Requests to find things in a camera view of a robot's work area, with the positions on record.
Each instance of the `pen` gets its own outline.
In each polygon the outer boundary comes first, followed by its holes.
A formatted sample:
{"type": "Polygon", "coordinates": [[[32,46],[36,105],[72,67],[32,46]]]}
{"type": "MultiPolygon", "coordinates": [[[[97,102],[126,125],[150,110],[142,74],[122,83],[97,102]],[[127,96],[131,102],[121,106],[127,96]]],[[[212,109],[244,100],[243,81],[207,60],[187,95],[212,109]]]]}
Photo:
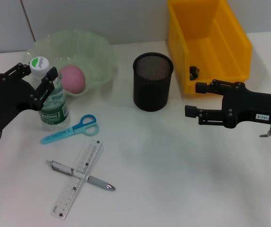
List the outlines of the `pen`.
{"type": "Polygon", "coordinates": [[[63,173],[63,174],[66,174],[68,176],[74,176],[74,177],[77,177],[79,179],[83,179],[85,178],[85,180],[93,185],[96,185],[98,187],[101,187],[101,188],[104,188],[106,190],[109,190],[109,191],[115,191],[116,188],[114,186],[112,186],[110,183],[107,183],[105,181],[102,181],[96,177],[93,177],[93,176],[85,176],[83,173],[71,168],[71,167],[68,167],[66,165],[63,165],[61,163],[58,163],[58,162],[55,162],[55,161],[49,161],[49,160],[46,160],[45,162],[46,164],[50,165],[51,168],[57,172],[60,172],[60,173],[63,173]]]}

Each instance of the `blue scissors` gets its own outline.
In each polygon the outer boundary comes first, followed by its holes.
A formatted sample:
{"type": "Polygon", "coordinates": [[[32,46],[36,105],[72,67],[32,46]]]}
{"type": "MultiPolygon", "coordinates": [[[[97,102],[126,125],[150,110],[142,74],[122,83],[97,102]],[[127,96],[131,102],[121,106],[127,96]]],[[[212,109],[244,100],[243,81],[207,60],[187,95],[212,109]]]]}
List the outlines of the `blue scissors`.
{"type": "Polygon", "coordinates": [[[100,128],[99,128],[99,125],[97,124],[97,119],[95,118],[95,116],[93,116],[91,114],[87,114],[81,118],[79,124],[76,124],[75,126],[70,127],[68,129],[59,131],[59,132],[52,134],[50,136],[44,137],[41,139],[40,143],[41,144],[48,144],[48,143],[52,143],[57,140],[61,140],[66,137],[77,135],[80,133],[83,133],[86,136],[94,136],[94,135],[98,134],[99,130],[100,130],[100,128]],[[85,118],[92,118],[93,121],[84,124],[83,121],[85,120],[85,118]],[[87,130],[92,127],[95,127],[95,131],[94,132],[87,132],[87,130]]]}

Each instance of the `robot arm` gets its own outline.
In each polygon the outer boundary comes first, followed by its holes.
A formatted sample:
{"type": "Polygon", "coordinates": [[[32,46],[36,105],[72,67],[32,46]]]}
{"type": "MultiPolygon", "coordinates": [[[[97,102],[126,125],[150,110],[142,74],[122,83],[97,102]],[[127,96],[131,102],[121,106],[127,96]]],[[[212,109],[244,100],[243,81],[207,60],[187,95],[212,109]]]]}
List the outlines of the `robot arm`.
{"type": "Polygon", "coordinates": [[[9,71],[0,74],[0,137],[2,130],[22,111],[43,108],[43,103],[55,89],[53,80],[58,76],[53,67],[34,89],[22,80],[31,73],[29,65],[17,64],[9,71]]]}
{"type": "Polygon", "coordinates": [[[251,121],[271,125],[271,94],[249,91],[244,83],[213,80],[210,85],[196,83],[196,93],[222,95],[221,110],[197,109],[185,106],[186,117],[198,117],[200,125],[223,125],[233,129],[240,122],[251,121]]]}

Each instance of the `plastic bottle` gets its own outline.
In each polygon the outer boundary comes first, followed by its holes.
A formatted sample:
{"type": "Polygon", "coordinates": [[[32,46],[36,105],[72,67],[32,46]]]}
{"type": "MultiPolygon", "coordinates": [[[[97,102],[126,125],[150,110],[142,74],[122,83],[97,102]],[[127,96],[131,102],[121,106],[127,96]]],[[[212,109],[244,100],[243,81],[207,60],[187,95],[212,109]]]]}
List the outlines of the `plastic bottle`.
{"type": "MultiPolygon", "coordinates": [[[[32,72],[32,86],[37,88],[41,79],[51,69],[49,61],[44,57],[36,57],[30,61],[32,72]]],[[[70,122],[70,116],[66,104],[65,93],[60,79],[54,80],[55,89],[43,104],[39,111],[43,128],[48,131],[60,130],[70,122]]]]}

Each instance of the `pink object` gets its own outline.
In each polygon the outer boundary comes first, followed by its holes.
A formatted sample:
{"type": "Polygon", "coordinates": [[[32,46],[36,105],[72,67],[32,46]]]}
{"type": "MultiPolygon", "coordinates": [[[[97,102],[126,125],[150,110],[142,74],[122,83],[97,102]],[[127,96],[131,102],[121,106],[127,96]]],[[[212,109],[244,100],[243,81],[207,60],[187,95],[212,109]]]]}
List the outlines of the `pink object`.
{"type": "Polygon", "coordinates": [[[64,90],[79,94],[85,89],[85,76],[82,70],[75,65],[64,66],[59,74],[62,76],[62,85],[64,90]]]}

